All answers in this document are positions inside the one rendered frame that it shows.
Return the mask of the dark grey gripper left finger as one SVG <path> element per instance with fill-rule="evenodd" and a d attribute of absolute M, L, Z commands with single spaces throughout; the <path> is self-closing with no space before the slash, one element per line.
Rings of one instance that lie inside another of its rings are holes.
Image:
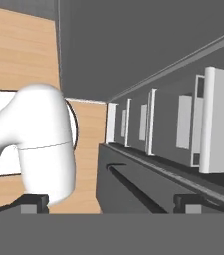
<path fill-rule="evenodd" d="M 48 214 L 47 194 L 24 194 L 10 204 L 0 206 L 0 213 Z"/>

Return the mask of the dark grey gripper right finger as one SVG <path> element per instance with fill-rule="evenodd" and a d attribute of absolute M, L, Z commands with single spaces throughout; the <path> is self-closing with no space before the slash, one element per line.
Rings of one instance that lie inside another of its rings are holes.
<path fill-rule="evenodd" d="M 176 194 L 173 197 L 174 213 L 207 214 L 224 213 L 224 205 L 208 201 L 198 194 Z"/>

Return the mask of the dark grey fridge door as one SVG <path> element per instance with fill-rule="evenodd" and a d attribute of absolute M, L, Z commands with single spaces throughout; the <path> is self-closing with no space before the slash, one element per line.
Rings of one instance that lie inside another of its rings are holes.
<path fill-rule="evenodd" d="M 103 213 L 224 213 L 224 174 L 101 143 L 96 198 Z"/>

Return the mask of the white rounded bent thing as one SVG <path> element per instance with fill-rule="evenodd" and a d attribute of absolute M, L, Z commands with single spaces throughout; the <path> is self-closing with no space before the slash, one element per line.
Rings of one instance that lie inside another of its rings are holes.
<path fill-rule="evenodd" d="M 76 164 L 67 103 L 47 84 L 28 85 L 0 111 L 0 156 L 15 145 L 27 194 L 49 197 L 51 206 L 75 189 Z"/>

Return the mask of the large white door shelf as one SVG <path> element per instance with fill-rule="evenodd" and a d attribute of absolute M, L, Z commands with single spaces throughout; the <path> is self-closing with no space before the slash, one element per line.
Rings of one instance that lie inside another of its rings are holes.
<path fill-rule="evenodd" d="M 224 70 L 214 67 L 204 75 L 199 172 L 224 173 Z"/>

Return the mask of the light wood cupboard panel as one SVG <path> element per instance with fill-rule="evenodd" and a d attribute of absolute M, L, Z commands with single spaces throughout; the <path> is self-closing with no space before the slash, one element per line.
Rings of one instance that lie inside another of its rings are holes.
<path fill-rule="evenodd" d="M 59 84 L 55 22 L 0 8 L 0 89 L 16 90 L 30 82 Z M 100 213 L 96 200 L 98 146 L 105 138 L 107 106 L 72 99 L 79 139 L 75 150 L 76 190 L 52 213 Z"/>

